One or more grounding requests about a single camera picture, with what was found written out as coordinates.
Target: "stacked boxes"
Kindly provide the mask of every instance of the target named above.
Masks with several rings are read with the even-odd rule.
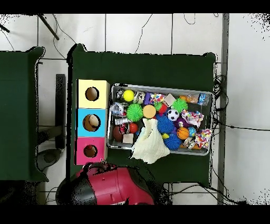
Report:
[[[110,85],[103,80],[77,80],[75,165],[107,158],[106,127]]]

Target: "gray tray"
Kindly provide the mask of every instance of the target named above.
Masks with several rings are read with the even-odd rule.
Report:
[[[183,90],[183,89],[168,89],[168,88],[160,88],[160,87],[149,87],[149,86],[135,86],[135,85],[124,85],[124,84],[113,84],[110,92],[110,103],[115,102],[115,93],[120,88],[122,89],[131,89],[134,92],[143,91],[143,92],[157,92],[159,94],[172,94],[175,98],[178,98],[180,95],[188,95],[188,94],[207,94],[210,95],[209,103],[207,106],[200,106],[198,104],[188,103],[188,111],[195,112],[199,111],[204,115],[204,119],[201,122],[200,129],[212,128],[211,120],[212,120],[212,111],[213,111],[213,98],[214,95],[211,92],[203,92],[203,91],[194,91],[194,90]],[[123,150],[131,150],[132,144],[119,143],[113,138],[113,128],[115,127],[113,121],[115,116],[111,114],[111,109],[109,109],[109,117],[108,117],[108,133],[107,133],[107,145],[110,148],[121,148]],[[139,129],[143,127],[143,122],[140,120],[136,122],[139,126]],[[137,140],[137,136],[134,135],[133,142]],[[170,151],[171,153],[177,154],[188,154],[188,155],[207,155],[210,151],[210,144],[208,149],[200,149],[200,150],[188,150],[186,148],[179,148],[177,151]]]

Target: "green tabletop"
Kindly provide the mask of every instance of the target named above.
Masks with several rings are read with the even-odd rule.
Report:
[[[74,45],[69,52],[69,81],[72,79],[70,174],[82,166],[74,165],[76,79],[106,80],[111,85],[126,83],[198,91],[213,91],[215,55],[150,55],[112,52],[86,52]],[[148,169],[160,183],[200,182],[209,186],[209,157],[170,154],[153,164],[129,159],[129,150],[109,149],[107,161],[121,166],[137,166],[147,178]]]
[[[36,167],[36,63],[43,53],[0,52],[0,180],[47,181]]]

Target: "soccer ball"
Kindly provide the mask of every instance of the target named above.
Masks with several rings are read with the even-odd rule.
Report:
[[[170,109],[167,112],[167,116],[168,116],[169,120],[171,120],[172,122],[175,122],[180,115],[177,112],[177,110]]]

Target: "circular hole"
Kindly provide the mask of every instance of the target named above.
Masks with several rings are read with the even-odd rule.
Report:
[[[84,118],[82,125],[85,130],[95,132],[100,127],[100,118],[96,114],[88,114]]]
[[[83,153],[88,158],[94,158],[97,155],[98,150],[94,145],[88,145],[83,149]]]
[[[89,87],[85,91],[85,97],[89,101],[96,101],[99,98],[99,91],[96,87]]]

